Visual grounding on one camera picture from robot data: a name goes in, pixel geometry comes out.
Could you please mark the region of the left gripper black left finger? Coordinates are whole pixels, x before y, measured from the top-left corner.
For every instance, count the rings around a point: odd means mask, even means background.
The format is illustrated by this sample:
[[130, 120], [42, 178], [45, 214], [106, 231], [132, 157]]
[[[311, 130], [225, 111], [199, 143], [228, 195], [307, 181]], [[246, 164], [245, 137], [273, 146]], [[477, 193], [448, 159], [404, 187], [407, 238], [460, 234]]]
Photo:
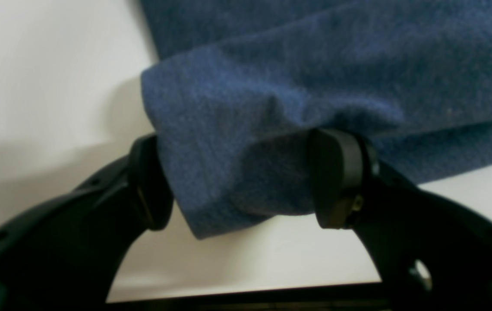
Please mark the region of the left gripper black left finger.
[[142, 136], [73, 191], [0, 226], [0, 311], [102, 309], [130, 246], [163, 230], [172, 206], [157, 136]]

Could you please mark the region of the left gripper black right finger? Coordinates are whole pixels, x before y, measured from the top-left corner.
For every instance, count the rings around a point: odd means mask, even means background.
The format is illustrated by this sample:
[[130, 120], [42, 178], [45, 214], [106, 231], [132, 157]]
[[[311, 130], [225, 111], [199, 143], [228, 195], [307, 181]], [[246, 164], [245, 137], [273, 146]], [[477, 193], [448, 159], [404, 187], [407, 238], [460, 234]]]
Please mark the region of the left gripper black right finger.
[[421, 190], [364, 137], [315, 129], [307, 141], [317, 221], [351, 229], [394, 311], [492, 311], [492, 221]]

